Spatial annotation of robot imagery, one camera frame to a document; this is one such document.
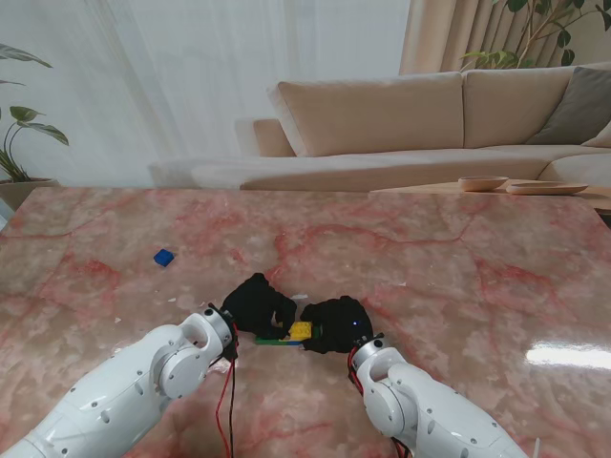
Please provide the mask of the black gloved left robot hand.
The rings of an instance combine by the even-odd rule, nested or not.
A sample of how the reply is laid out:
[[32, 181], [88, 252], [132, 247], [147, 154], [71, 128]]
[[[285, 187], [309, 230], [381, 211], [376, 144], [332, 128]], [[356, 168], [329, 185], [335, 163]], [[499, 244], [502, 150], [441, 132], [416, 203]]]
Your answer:
[[295, 322], [296, 303], [276, 291], [262, 273], [255, 273], [223, 301], [241, 332], [265, 340], [282, 340]]

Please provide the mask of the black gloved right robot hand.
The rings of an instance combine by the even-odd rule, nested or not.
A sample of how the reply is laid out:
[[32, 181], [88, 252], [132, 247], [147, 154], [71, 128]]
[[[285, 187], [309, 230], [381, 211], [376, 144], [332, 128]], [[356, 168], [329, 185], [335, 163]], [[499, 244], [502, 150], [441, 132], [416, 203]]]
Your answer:
[[349, 296], [309, 304], [300, 319], [320, 328], [317, 337], [302, 342], [303, 349], [307, 351], [349, 353], [356, 341], [373, 337], [367, 311]]

